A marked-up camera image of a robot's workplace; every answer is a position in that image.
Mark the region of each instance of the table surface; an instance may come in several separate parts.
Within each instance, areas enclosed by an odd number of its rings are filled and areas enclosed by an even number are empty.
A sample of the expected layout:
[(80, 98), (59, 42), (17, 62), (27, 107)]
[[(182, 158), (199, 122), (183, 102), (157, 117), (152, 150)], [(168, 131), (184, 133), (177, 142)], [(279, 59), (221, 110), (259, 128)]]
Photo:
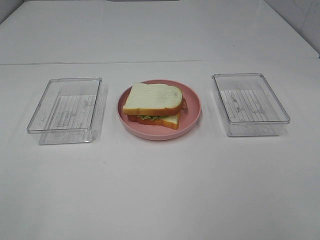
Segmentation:
[(0, 25), (0, 64), (317, 58), (263, 0), (28, 1)]
[[(272, 137), (226, 136), (212, 74), (260, 72), (291, 117)], [(49, 79), (102, 77), (100, 138), (39, 146), (26, 127)], [(318, 240), (319, 60), (0, 66), (0, 239)], [(127, 132), (117, 100), (133, 82), (194, 89), (202, 115), (154, 142)]]

